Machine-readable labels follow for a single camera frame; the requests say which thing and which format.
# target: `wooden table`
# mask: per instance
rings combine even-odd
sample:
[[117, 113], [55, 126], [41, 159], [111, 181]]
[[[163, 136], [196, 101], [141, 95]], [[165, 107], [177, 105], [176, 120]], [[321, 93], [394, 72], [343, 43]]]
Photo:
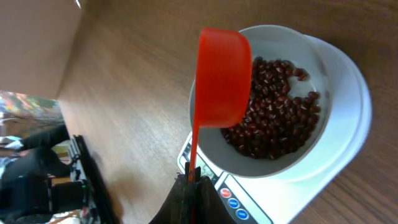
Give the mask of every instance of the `wooden table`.
[[89, 2], [59, 101], [70, 134], [84, 135], [96, 157], [118, 216], [148, 223], [174, 183], [190, 132], [200, 29], [257, 24], [288, 26], [337, 46], [358, 64], [373, 98], [361, 152], [293, 223], [398, 223], [394, 0]]

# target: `beige panel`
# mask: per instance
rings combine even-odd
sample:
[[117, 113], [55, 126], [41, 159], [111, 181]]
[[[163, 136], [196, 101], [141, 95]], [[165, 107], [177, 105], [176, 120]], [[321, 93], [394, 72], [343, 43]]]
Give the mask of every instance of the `beige panel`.
[[56, 98], [80, 17], [73, 0], [0, 1], [0, 90]]

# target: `red button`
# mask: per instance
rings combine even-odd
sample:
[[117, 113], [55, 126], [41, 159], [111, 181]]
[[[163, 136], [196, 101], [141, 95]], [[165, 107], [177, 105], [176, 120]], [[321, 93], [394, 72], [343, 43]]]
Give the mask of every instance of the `red button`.
[[229, 191], [229, 189], [221, 189], [220, 190], [220, 194], [224, 198], [230, 198], [231, 197], [231, 192]]

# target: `button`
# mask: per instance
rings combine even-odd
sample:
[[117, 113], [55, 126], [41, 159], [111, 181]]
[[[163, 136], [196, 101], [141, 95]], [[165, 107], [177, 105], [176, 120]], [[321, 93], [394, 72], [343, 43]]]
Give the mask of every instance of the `button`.
[[235, 212], [235, 214], [236, 214], [236, 216], [238, 218], [240, 218], [242, 220], [248, 220], [249, 219], [249, 214], [248, 214], [248, 212], [245, 209], [240, 208], [240, 209], [238, 209]]
[[230, 199], [228, 199], [228, 205], [229, 205], [231, 208], [239, 208], [239, 206], [241, 206], [241, 205], [239, 204], [239, 201], [238, 201], [237, 199], [235, 199], [235, 198], [230, 198]]
[[220, 190], [220, 194], [221, 196], [223, 196], [224, 198], [230, 198], [231, 197], [231, 191], [229, 191], [229, 189], [221, 189]]

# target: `bowl rim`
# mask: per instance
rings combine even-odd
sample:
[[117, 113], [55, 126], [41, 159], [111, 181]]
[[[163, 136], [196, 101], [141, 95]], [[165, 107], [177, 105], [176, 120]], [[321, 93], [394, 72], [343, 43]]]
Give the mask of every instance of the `bowl rim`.
[[[291, 32], [291, 33], [295, 34], [297, 37], [300, 37], [302, 40], [304, 40], [304, 41], [308, 44], [308, 46], [315, 52], [316, 56], [320, 59], [320, 63], [321, 63], [321, 66], [322, 66], [322, 72], [325, 72], [325, 74], [324, 74], [325, 77], [324, 77], [324, 78], [326, 78], [326, 80], [329, 79], [330, 71], [329, 71], [328, 67], [325, 66], [325, 59], [324, 59], [324, 58], [322, 57], [322, 55], [319, 53], [319, 50], [314, 46], [314, 44], [311, 43], [311, 41], [310, 41], [308, 38], [306, 38], [304, 34], [298, 32], [298, 31], [296, 31], [296, 30], [293, 30], [293, 29], [291, 29], [291, 28], [288, 28], [288, 27], [279, 26], [279, 25], [271, 25], [271, 24], [269, 24], [269, 25], [256, 25], [256, 26], [251, 26], [251, 27], [247, 27], [247, 28], [241, 29], [241, 30], [239, 30], [238, 32], [239, 32], [239, 33], [242, 33], [242, 32], [245, 31], [245, 30], [257, 29], [257, 28], [261, 28], [261, 27], [274, 27], [274, 28], [283, 29], [283, 30], [286, 30], [286, 31], [288, 31], [288, 32]], [[193, 94], [193, 89], [194, 89], [194, 87], [195, 87], [195, 83], [196, 83], [196, 81], [195, 81], [195, 79], [194, 79], [194, 80], [193, 80], [193, 83], [192, 83], [192, 86], [191, 86], [190, 95], [189, 95], [189, 102], [188, 102], [188, 117], [189, 117], [189, 119], [190, 119], [190, 124], [191, 124], [191, 125], [192, 125], [192, 121], [191, 121], [191, 116], [190, 116], [190, 108], [191, 108], [191, 99], [192, 99], [192, 94]], [[322, 125], [322, 127], [321, 127], [321, 129], [320, 129], [319, 134], [318, 134], [317, 137], [314, 139], [314, 142], [312, 142], [312, 144], [308, 147], [308, 149], [307, 149], [298, 159], [296, 159], [293, 163], [291, 163], [290, 165], [284, 167], [284, 168], [281, 169], [281, 170], [278, 170], [278, 171], [276, 171], [276, 172], [273, 172], [273, 173], [271, 173], [271, 174], [266, 174], [266, 175], [251, 175], [251, 176], [246, 176], [246, 175], [235, 174], [235, 173], [230, 172], [230, 171], [228, 171], [228, 170], [225, 170], [224, 168], [222, 168], [222, 167], [220, 167], [219, 165], [217, 165], [217, 163], [215, 163], [212, 159], [210, 159], [210, 158], [206, 155], [206, 153], [203, 152], [203, 150], [201, 149], [201, 150], [202, 150], [202, 153], [204, 153], [204, 155], [205, 155], [215, 166], [217, 166], [217, 167], [220, 168], [221, 170], [223, 170], [223, 171], [225, 171], [225, 172], [227, 172], [227, 173], [229, 173], [229, 174], [235, 175], [235, 176], [237, 176], [237, 177], [243, 177], [243, 178], [248, 178], [248, 179], [256, 179], [256, 178], [262, 178], [262, 177], [271, 177], [271, 176], [280, 174], [281, 172], [284, 172], [284, 171], [286, 171], [286, 170], [292, 168], [294, 165], [296, 165], [297, 163], [299, 163], [305, 156], [307, 156], [307, 154], [310, 153], [310, 151], [317, 145], [318, 141], [320, 140], [320, 138], [322, 137], [323, 133], [325, 132], [325, 128], [326, 128], [327, 124], [330, 122], [331, 106], [332, 106], [333, 95], [334, 95], [334, 94], [333, 94], [333, 87], [330, 87], [330, 88], [328, 89], [328, 92], [329, 92], [329, 94], [328, 94], [329, 100], [328, 100], [328, 102], [327, 102], [328, 108], [327, 108], [327, 111], [326, 111], [326, 113], [325, 113], [325, 121], [323, 122], [323, 125]]]

